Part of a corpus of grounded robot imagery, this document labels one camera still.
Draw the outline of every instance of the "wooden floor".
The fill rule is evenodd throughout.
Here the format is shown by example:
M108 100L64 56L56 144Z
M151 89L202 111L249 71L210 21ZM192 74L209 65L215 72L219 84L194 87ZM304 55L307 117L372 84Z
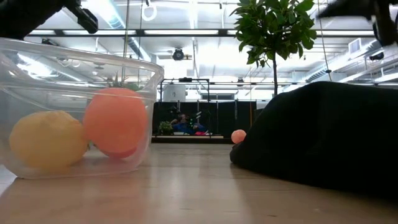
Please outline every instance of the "wooden floor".
M129 174L21 180L0 166L0 223L390 224L398 207L233 167L230 145L153 144Z

